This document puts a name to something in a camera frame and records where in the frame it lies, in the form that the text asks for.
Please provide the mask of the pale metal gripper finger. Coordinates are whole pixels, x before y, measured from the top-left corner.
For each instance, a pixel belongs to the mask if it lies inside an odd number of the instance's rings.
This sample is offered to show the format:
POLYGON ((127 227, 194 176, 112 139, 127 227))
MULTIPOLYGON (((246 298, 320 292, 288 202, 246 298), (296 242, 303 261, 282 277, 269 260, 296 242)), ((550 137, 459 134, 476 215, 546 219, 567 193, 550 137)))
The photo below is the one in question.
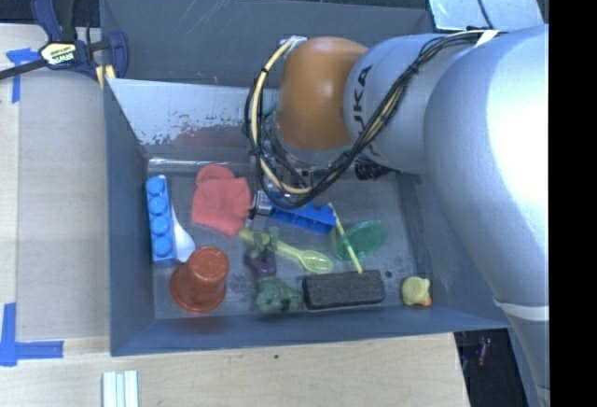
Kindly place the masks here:
POLYGON ((253 198, 253 205, 251 208, 251 219, 257 217, 268 218, 271 214, 272 204, 267 193, 259 189, 253 198))

